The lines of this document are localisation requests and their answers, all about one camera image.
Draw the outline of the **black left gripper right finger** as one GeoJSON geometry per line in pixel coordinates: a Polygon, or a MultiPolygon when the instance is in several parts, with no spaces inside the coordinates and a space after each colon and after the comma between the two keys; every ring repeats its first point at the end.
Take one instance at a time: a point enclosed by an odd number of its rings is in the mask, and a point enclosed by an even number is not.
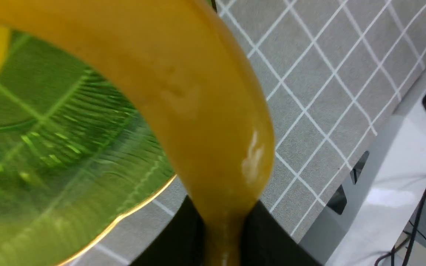
{"type": "Polygon", "coordinates": [[[250,211],[240,238],[242,266],[321,265],[279,225],[262,201],[250,211]]]}

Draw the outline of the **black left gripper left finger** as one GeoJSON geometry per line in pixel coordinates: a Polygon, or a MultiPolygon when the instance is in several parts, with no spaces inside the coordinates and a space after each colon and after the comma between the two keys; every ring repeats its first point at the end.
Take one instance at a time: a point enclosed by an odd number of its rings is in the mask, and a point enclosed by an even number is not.
{"type": "Polygon", "coordinates": [[[131,266],[201,266],[204,225],[189,196],[172,220],[131,266]]]}

